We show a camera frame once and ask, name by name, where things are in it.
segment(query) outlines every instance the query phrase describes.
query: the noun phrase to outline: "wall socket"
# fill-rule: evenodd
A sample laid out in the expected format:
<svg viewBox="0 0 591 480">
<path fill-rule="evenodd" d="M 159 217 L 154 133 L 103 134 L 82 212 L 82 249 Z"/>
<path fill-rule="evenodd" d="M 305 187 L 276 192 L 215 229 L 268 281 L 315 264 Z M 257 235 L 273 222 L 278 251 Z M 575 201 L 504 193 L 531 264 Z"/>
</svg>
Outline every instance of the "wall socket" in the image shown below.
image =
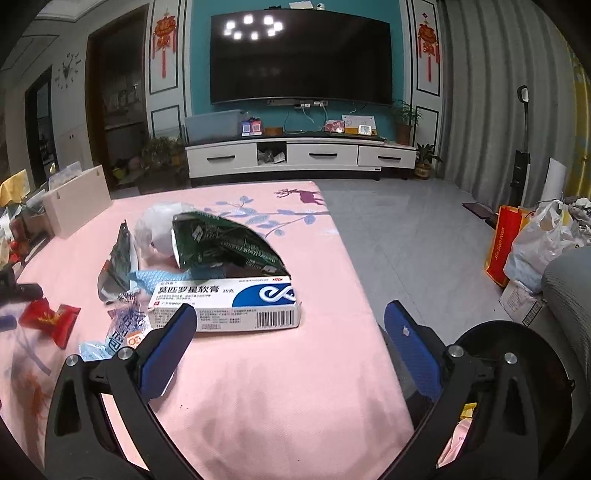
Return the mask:
<svg viewBox="0 0 591 480">
<path fill-rule="evenodd" d="M 326 100 L 311 100 L 309 102 L 300 102 L 299 105 L 295 105 L 296 110 L 304 109 L 304 108 L 312 108 L 313 106 L 327 106 L 329 103 Z"/>
</svg>

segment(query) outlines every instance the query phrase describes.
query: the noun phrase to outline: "clear plastic box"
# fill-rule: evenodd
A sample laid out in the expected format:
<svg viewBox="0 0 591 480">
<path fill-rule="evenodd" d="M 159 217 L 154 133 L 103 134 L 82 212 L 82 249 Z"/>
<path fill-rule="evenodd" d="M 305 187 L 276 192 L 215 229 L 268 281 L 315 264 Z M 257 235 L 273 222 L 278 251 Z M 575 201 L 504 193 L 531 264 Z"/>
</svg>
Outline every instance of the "clear plastic box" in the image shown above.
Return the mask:
<svg viewBox="0 0 591 480">
<path fill-rule="evenodd" d="M 227 140 L 240 137 L 240 124 L 248 119 L 244 110 L 203 113 L 185 119 L 187 143 L 194 144 L 205 140 Z"/>
</svg>

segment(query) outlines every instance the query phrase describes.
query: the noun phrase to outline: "plant pot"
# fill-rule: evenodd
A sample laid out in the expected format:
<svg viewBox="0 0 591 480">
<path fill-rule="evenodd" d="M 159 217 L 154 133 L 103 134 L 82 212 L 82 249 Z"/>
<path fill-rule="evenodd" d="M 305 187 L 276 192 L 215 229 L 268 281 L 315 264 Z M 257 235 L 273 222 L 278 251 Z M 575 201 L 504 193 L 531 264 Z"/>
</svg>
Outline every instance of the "plant pot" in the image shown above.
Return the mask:
<svg viewBox="0 0 591 480">
<path fill-rule="evenodd" d="M 185 189 L 190 185 L 185 168 L 167 168 L 146 172 L 135 181 L 140 195 Z"/>
<path fill-rule="evenodd" d="M 431 164 L 417 163 L 414 167 L 414 174 L 420 179 L 428 180 L 431 176 Z"/>
<path fill-rule="evenodd" d="M 396 143 L 399 145 L 410 145 L 410 130 L 410 125 L 396 124 Z"/>
</svg>

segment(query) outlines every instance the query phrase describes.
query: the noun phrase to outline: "metal screw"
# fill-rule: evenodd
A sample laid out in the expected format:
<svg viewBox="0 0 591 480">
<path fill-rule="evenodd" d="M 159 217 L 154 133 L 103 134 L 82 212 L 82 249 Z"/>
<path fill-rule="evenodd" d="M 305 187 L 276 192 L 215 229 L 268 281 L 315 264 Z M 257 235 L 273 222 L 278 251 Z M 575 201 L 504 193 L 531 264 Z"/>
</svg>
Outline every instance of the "metal screw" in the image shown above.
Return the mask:
<svg viewBox="0 0 591 480">
<path fill-rule="evenodd" d="M 507 352 L 505 354 L 505 362 L 508 364 L 514 365 L 517 363 L 517 355 L 511 352 Z"/>
<path fill-rule="evenodd" d="M 460 358 L 464 355 L 464 349 L 459 345 L 451 345 L 447 351 L 453 358 Z"/>
<path fill-rule="evenodd" d="M 70 355 L 68 358 L 66 358 L 66 365 L 68 367 L 73 367 L 78 363 L 79 358 L 80 357 L 78 355 Z"/>
<path fill-rule="evenodd" d="M 121 360 L 127 360 L 127 359 L 131 358 L 131 356 L 133 354 L 134 354 L 134 349 L 129 348 L 128 346 L 124 346 L 123 348 L 119 349 L 119 351 L 117 352 L 117 356 Z"/>
</svg>

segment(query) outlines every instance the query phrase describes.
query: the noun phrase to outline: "television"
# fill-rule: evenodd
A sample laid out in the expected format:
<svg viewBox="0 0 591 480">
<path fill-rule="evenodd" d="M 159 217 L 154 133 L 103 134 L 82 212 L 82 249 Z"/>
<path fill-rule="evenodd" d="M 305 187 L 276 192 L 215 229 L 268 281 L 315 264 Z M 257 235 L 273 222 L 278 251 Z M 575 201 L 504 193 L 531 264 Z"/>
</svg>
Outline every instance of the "television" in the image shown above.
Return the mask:
<svg viewBox="0 0 591 480">
<path fill-rule="evenodd" d="M 252 99 L 392 104 L 390 24 L 312 9 L 214 15 L 211 103 Z"/>
</svg>

